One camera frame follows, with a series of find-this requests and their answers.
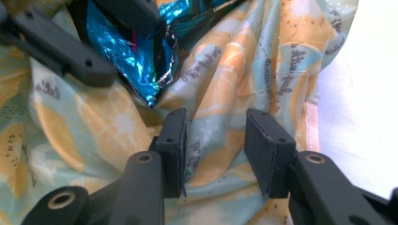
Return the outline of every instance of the crumpled cloth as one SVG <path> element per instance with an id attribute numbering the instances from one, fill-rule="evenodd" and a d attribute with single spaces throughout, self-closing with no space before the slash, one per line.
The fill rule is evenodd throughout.
<path id="1" fill-rule="evenodd" d="M 46 2 L 37 6 L 77 37 L 64 3 Z M 20 224 L 56 188 L 92 193 L 113 182 L 129 156 L 148 149 L 166 114 L 182 107 L 188 197 L 165 200 L 166 223 L 284 224 L 287 200 L 261 196 L 241 151 L 245 112 L 271 113 L 299 151 L 319 151 L 317 76 L 343 47 L 357 5 L 245 1 L 196 43 L 153 109 L 121 82 L 85 86 L 0 47 L 0 224 Z"/>

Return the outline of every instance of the blue foil wrapper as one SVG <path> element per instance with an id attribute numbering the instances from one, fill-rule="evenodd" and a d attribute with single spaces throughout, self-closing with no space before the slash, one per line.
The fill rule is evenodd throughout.
<path id="1" fill-rule="evenodd" d="M 160 37 L 142 37 L 130 30 L 131 39 L 126 39 L 94 3 L 87 3 L 91 45 L 118 67 L 122 81 L 149 107 L 156 105 L 161 90 L 173 80 L 177 58 L 176 38 L 170 27 L 163 27 Z"/>

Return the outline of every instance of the fabric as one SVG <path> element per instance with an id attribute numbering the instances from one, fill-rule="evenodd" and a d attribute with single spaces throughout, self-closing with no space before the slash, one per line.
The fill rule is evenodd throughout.
<path id="1" fill-rule="evenodd" d="M 78 37 L 64 3 L 46 2 L 54 21 Z M 92 193 L 113 182 L 129 156 L 148 149 L 166 114 L 182 107 L 188 197 L 165 201 L 166 223 L 284 224 L 287 200 L 261 196 L 241 151 L 245 113 L 271 113 L 299 151 L 319 151 L 316 79 L 343 47 L 357 5 L 245 1 L 195 44 L 153 109 L 120 81 L 85 86 L 0 47 L 0 224 L 20 224 L 56 188 Z"/>

